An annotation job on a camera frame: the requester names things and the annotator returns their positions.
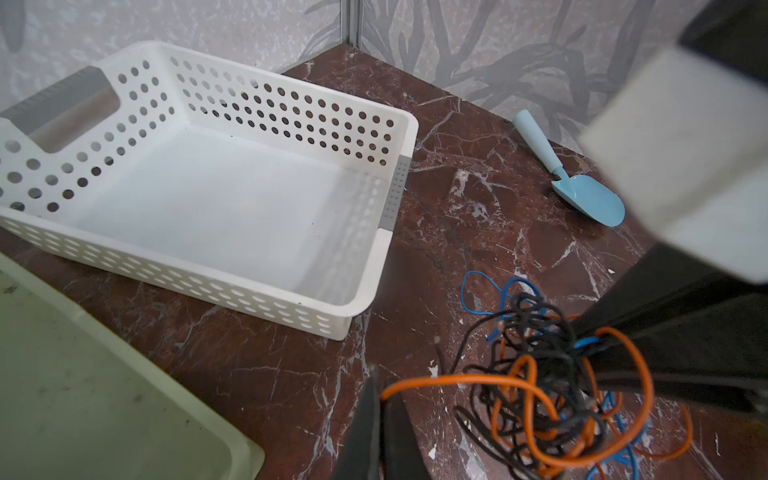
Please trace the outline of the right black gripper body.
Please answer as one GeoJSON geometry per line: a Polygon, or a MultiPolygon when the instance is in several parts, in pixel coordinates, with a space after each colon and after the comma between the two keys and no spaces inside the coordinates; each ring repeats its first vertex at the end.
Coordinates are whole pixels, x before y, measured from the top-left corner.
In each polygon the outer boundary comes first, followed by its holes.
{"type": "MultiPolygon", "coordinates": [[[[763,1],[708,3],[672,47],[767,89],[763,1]]],[[[627,334],[660,396],[765,413],[767,281],[744,281],[655,239],[655,246],[582,315],[577,329],[614,327],[627,334]]]]}

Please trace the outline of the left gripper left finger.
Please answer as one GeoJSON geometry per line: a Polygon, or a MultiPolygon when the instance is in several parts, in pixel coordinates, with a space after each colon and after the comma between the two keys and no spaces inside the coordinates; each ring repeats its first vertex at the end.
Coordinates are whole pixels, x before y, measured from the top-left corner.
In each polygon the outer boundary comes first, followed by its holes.
{"type": "Polygon", "coordinates": [[[374,480],[379,478],[381,439],[381,379],[379,369],[368,372],[339,454],[333,480],[374,480]]]}

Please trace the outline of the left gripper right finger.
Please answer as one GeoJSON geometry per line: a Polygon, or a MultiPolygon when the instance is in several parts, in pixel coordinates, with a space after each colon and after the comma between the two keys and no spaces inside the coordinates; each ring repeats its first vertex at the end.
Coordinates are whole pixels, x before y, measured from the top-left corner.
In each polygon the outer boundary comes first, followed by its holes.
{"type": "Polygon", "coordinates": [[[388,480],[431,480],[401,394],[383,402],[382,469],[388,480]]]}

